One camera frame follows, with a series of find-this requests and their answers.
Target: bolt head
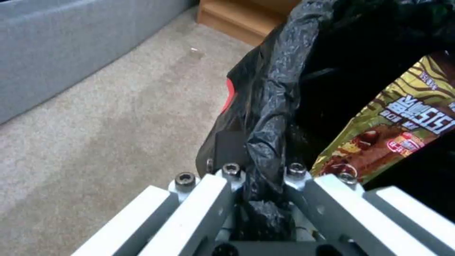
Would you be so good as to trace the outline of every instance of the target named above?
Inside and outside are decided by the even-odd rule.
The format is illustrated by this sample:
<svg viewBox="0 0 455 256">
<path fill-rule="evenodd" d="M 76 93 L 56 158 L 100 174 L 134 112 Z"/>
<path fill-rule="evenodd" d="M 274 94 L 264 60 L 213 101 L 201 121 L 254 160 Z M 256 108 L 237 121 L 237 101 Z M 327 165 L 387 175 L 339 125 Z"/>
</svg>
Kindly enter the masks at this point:
<svg viewBox="0 0 455 256">
<path fill-rule="evenodd" d="M 350 173 L 339 173 L 338 179 L 346 185 L 356 185 L 357 179 Z"/>
<path fill-rule="evenodd" d="M 175 185 L 179 187 L 192 187 L 196 184 L 196 177 L 189 172 L 182 172 L 175 176 Z"/>
<path fill-rule="evenodd" d="M 288 167 L 288 174 L 295 177 L 304 176 L 306 171 L 305 167 L 300 163 L 292 163 Z"/>
<path fill-rule="evenodd" d="M 227 163 L 222 167 L 223 176 L 240 178 L 240 166 L 236 163 Z"/>
</svg>

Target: mounting hole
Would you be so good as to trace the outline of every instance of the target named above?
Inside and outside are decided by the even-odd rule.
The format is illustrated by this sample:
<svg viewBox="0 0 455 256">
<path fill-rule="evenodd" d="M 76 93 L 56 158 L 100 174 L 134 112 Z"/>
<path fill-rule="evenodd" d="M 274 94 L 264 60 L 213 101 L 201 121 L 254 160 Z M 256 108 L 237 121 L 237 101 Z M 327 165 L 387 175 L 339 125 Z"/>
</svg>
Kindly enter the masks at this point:
<svg viewBox="0 0 455 256">
<path fill-rule="evenodd" d="M 341 256 L 342 254 L 332 245 L 321 245 L 316 248 L 316 256 Z"/>
<path fill-rule="evenodd" d="M 231 244 L 223 243 L 215 247 L 212 256 L 238 256 L 238 250 Z"/>
</svg>

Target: carpeted floor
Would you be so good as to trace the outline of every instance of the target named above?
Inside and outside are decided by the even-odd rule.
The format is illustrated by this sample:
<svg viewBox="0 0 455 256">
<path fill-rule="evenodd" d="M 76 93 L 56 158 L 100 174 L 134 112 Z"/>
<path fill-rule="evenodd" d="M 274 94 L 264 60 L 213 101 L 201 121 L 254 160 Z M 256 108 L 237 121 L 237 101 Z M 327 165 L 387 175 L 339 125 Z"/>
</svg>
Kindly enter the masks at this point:
<svg viewBox="0 0 455 256">
<path fill-rule="evenodd" d="M 195 15 L 0 126 L 1 255 L 68 255 L 148 185 L 196 172 L 251 46 Z"/>
</svg>

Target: wooden step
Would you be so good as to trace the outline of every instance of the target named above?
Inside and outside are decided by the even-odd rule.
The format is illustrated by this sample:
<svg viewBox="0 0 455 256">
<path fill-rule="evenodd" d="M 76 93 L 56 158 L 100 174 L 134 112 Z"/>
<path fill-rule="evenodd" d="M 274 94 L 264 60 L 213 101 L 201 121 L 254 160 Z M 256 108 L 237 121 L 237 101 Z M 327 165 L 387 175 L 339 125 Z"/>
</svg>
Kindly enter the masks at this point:
<svg viewBox="0 0 455 256">
<path fill-rule="evenodd" d="M 286 20 L 285 15 L 248 1 L 211 1 L 200 8 L 199 23 L 254 46 Z"/>
</svg>

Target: metal bar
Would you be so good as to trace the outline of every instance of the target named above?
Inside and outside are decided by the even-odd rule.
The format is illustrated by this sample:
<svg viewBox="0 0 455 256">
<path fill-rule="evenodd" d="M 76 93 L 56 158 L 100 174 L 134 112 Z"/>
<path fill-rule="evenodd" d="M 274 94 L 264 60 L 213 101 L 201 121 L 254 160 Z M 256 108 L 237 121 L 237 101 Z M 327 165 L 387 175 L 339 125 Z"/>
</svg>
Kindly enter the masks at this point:
<svg viewBox="0 0 455 256">
<path fill-rule="evenodd" d="M 363 197 L 438 255 L 455 255 L 455 225 L 396 187 Z"/>
<path fill-rule="evenodd" d="M 149 186 L 72 255 L 136 255 L 177 207 L 176 194 Z"/>
<path fill-rule="evenodd" d="M 206 174 L 139 256 L 193 255 L 204 239 L 215 239 L 233 206 L 228 181 Z"/>
<path fill-rule="evenodd" d="M 371 256 L 435 255 L 332 174 L 288 196 L 327 240 L 347 236 Z"/>
</svg>

